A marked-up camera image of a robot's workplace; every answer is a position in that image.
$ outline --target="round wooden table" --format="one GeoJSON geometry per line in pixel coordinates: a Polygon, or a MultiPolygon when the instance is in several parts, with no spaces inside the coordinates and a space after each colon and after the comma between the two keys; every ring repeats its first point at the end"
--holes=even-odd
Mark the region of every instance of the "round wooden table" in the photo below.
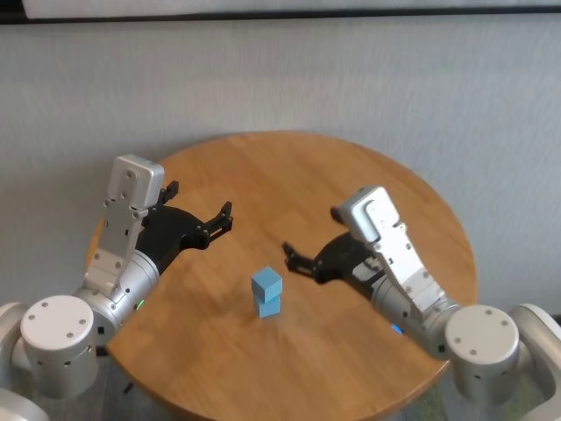
{"type": "Polygon", "coordinates": [[[163,161],[180,182],[169,203],[200,219],[233,203],[233,229],[187,250],[109,343],[142,389],[185,417],[376,419],[419,396],[447,364],[396,333],[343,282],[289,273],[283,241],[315,256],[345,231],[330,207],[364,185],[387,188],[415,248],[460,303],[475,303],[472,252],[443,199],[410,170],[364,147],[315,134],[215,139],[163,161]],[[258,319],[251,276],[284,279],[280,315],[258,319]]]}

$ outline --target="silver robot arm segment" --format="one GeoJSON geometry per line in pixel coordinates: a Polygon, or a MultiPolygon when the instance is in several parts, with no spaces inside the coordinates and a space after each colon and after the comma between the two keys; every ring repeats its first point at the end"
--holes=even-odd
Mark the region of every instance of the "silver robot arm segment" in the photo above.
{"type": "Polygon", "coordinates": [[[104,345],[143,303],[160,273],[135,250],[142,221],[159,199],[164,168],[135,155],[115,159],[99,244],[75,296],[94,311],[97,346],[104,345]]]}
{"type": "Polygon", "coordinates": [[[337,213],[384,268],[385,276],[373,284],[373,306],[427,353],[449,359],[463,395],[476,403],[504,403],[518,377],[530,373],[549,400],[522,420],[561,419],[561,328],[552,317],[531,304],[508,315],[454,303],[419,259],[381,187],[359,190],[337,213]]]}

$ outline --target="white wall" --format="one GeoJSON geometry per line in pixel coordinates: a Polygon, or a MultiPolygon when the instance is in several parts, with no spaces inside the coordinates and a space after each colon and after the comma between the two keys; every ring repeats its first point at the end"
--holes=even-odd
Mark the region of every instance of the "white wall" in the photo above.
{"type": "Polygon", "coordinates": [[[557,15],[0,27],[0,302],[81,283],[114,156],[303,129],[430,182],[482,301],[561,312],[560,39],[557,15]]]}

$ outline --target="stacked blocks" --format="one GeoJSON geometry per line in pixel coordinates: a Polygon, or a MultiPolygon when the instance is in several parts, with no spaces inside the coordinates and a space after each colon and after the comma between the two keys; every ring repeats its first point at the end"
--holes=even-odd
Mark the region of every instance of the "stacked blocks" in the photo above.
{"type": "Polygon", "coordinates": [[[259,318],[281,312],[282,278],[269,266],[252,276],[252,292],[259,318]]]}

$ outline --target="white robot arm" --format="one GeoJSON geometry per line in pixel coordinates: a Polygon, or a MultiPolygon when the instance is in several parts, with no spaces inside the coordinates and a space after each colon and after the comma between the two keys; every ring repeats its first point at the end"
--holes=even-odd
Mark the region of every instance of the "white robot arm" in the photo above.
{"type": "Polygon", "coordinates": [[[186,248],[205,249],[232,226],[231,203],[203,222],[164,206],[178,189],[162,189],[164,168],[134,155],[117,157],[103,201],[99,244],[73,296],[50,296],[29,308],[0,307],[0,420],[46,421],[45,412],[12,389],[18,370],[53,398],[77,396],[97,375],[103,347],[186,248]]]}
{"type": "Polygon", "coordinates": [[[561,328],[551,316],[531,304],[507,314],[452,301],[423,265],[382,187],[359,190],[331,214],[349,232],[314,260],[285,243],[290,270],[318,283],[350,283],[397,331],[432,357],[450,360],[459,391],[475,403],[506,402],[519,376],[530,374],[547,402],[522,421],[561,420],[561,328]]]}

